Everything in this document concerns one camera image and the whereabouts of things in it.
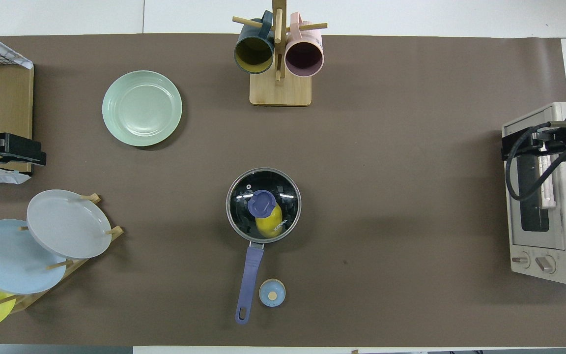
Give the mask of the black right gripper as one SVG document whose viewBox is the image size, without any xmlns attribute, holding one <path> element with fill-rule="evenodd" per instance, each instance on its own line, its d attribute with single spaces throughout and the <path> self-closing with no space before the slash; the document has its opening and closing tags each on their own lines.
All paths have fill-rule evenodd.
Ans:
<svg viewBox="0 0 566 354">
<path fill-rule="evenodd" d="M 531 130 L 531 128 L 523 128 L 502 138 L 503 161 L 509 159 L 510 153 L 515 147 L 516 151 L 513 158 L 524 154 L 542 156 L 562 154 L 566 151 L 566 127 L 534 127 L 533 133 L 530 133 L 520 144 L 516 144 L 526 132 Z"/>
</svg>

